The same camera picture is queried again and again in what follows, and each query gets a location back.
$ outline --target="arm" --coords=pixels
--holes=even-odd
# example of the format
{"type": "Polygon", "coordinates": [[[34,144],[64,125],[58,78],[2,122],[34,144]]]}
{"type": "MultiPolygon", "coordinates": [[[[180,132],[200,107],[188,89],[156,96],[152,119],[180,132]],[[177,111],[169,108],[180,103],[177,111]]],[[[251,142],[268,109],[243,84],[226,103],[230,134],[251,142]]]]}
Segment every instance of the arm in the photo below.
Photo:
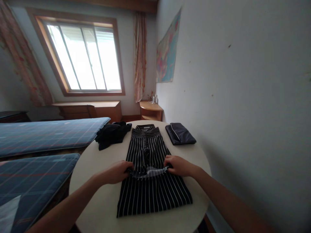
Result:
{"type": "Polygon", "coordinates": [[[218,211],[237,233],[275,232],[254,210],[243,203],[235,194],[214,180],[202,168],[179,156],[167,155],[164,166],[172,164],[168,171],[175,175],[194,178],[218,211]]]}
{"type": "Polygon", "coordinates": [[[132,162],[119,161],[110,168],[93,175],[74,193],[36,222],[27,233],[69,232],[96,191],[105,184],[119,183],[129,176],[128,167],[132,162]]]}

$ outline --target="window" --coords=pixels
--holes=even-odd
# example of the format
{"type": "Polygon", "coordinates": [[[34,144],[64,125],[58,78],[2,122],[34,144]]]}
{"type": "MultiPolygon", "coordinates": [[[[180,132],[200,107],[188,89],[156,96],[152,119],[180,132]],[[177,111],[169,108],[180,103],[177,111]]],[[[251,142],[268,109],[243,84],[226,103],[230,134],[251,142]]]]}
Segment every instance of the window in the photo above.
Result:
{"type": "Polygon", "coordinates": [[[64,96],[125,95],[116,19],[27,11],[64,96]]]}

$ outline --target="window frame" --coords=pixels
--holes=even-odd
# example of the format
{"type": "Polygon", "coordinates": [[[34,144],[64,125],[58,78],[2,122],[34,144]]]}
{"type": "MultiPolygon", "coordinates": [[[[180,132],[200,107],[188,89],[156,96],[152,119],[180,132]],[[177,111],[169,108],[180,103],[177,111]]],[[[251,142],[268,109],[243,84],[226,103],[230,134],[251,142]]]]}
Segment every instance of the window frame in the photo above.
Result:
{"type": "Polygon", "coordinates": [[[68,12],[50,11],[36,8],[26,8],[30,20],[38,35],[39,41],[43,47],[45,55],[52,67],[53,73],[57,79],[58,85],[64,96],[113,96],[113,95],[125,95],[123,71],[121,63],[121,53],[119,45],[119,35],[117,20],[115,18],[89,16],[82,14],[74,14],[68,12]],[[113,38],[116,48],[117,63],[120,77],[121,90],[72,90],[69,86],[65,72],[60,63],[58,54],[52,43],[51,35],[47,30],[47,24],[71,24],[75,26],[83,27],[105,27],[113,30],[113,38]]]}

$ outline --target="pink curtain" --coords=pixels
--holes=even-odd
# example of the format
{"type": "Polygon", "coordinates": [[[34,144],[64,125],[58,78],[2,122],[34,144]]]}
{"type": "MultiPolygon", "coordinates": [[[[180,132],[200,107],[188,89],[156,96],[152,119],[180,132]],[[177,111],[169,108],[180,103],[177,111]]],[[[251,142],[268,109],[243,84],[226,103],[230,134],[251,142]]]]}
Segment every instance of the pink curtain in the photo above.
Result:
{"type": "Polygon", "coordinates": [[[7,50],[27,86],[30,99],[35,106],[51,105],[52,95],[46,85],[28,43],[11,10],[0,0],[0,42],[7,50]]]}
{"type": "Polygon", "coordinates": [[[146,15],[138,12],[134,19],[134,88],[135,102],[140,102],[145,91],[146,76],[146,15]]]}

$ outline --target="wall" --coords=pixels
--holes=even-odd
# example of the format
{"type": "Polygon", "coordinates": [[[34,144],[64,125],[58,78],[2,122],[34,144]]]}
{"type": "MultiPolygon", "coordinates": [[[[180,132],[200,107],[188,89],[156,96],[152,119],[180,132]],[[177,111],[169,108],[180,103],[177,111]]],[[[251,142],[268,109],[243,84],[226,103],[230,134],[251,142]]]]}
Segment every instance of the wall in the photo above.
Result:
{"type": "Polygon", "coordinates": [[[213,177],[274,227],[307,231],[310,1],[160,0],[157,42],[181,6],[174,80],[156,85],[163,121],[188,128],[213,177]]]}
{"type": "MultiPolygon", "coordinates": [[[[46,79],[47,85],[52,92],[56,102],[66,101],[100,101],[100,100],[121,100],[121,109],[123,115],[140,114],[139,104],[134,102],[134,71],[133,71],[133,46],[134,46],[134,12],[109,8],[102,6],[95,6],[83,3],[73,3],[65,1],[40,1],[40,0],[11,0],[9,1],[21,28],[24,30],[33,51],[38,59],[39,67],[46,79]],[[114,17],[117,19],[119,41],[121,50],[121,60],[123,68],[123,79],[125,85],[125,96],[94,96],[94,97],[64,97],[57,80],[53,74],[52,68],[46,58],[37,34],[32,26],[25,7],[34,7],[55,11],[63,11],[70,13],[79,13],[86,15],[114,17]]],[[[156,17],[154,15],[147,15],[147,78],[146,90],[151,92],[155,89],[155,82],[149,80],[151,75],[154,75],[155,70],[155,28],[156,17]]]]}
{"type": "Polygon", "coordinates": [[[32,121],[59,118],[53,107],[35,107],[30,101],[29,92],[16,75],[7,51],[0,49],[0,111],[27,110],[32,121]]]}

